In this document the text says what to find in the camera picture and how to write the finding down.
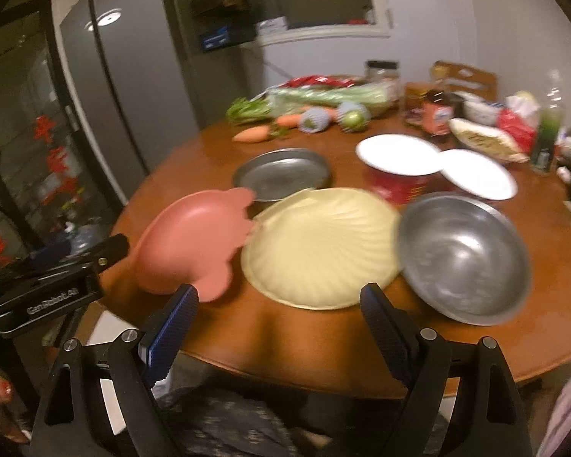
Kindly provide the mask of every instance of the glass bottle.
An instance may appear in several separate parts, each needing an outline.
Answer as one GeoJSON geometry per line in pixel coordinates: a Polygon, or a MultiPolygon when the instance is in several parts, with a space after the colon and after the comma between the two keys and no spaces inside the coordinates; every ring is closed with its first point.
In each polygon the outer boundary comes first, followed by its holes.
{"type": "Polygon", "coordinates": [[[443,66],[432,68],[434,86],[423,102],[423,130],[432,136],[444,136],[450,132],[448,121],[453,117],[453,108],[446,95],[448,69],[443,66]]]}
{"type": "Polygon", "coordinates": [[[552,167],[555,143],[558,131],[563,123],[563,97],[560,74],[557,70],[550,70],[550,91],[545,96],[545,104],[539,113],[539,127],[537,138],[531,151],[531,167],[542,173],[547,173],[552,167]]]}

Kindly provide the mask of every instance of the red paper bowl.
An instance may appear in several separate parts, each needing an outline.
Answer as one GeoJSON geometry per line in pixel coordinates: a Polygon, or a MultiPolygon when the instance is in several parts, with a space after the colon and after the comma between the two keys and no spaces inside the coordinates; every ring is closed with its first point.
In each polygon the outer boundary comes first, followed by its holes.
{"type": "Polygon", "coordinates": [[[133,250],[133,273],[140,288],[173,294],[193,285],[201,302],[220,297],[231,283],[230,260],[252,227],[245,209],[254,192],[245,187],[204,190],[164,209],[133,250]]]}
{"type": "Polygon", "coordinates": [[[356,153],[368,165],[371,190],[397,205],[421,195],[431,176],[441,169],[440,150],[414,136],[369,137],[357,145],[356,153]]]}

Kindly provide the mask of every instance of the yellow plate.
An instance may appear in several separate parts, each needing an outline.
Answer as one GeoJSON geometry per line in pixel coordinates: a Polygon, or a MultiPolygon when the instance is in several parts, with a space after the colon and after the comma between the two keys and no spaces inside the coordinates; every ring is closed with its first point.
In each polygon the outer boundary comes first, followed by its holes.
{"type": "Polygon", "coordinates": [[[360,289],[397,276],[397,210],[361,189],[306,189],[254,218],[241,264],[265,296],[308,310],[359,302],[360,289]]]}

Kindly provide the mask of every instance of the window sill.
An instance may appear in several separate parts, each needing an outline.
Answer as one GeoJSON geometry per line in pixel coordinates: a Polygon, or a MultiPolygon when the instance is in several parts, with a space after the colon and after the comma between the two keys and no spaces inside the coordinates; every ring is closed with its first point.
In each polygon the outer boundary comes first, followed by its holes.
{"type": "Polygon", "coordinates": [[[324,38],[388,38],[389,33],[386,27],[378,25],[361,26],[319,26],[306,27],[303,29],[291,29],[283,32],[271,33],[265,36],[258,36],[256,44],[268,46],[293,41],[306,41],[308,39],[324,38]]]}

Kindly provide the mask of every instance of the pink plate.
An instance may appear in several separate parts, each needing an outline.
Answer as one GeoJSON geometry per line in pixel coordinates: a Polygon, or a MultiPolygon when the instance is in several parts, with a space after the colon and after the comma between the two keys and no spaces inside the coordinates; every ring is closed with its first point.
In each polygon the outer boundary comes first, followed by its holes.
{"type": "Polygon", "coordinates": [[[192,284],[201,302],[220,297],[231,283],[229,261],[252,227],[245,209],[254,192],[245,187],[203,190],[166,207],[132,253],[137,284],[153,294],[173,294],[192,284]]]}

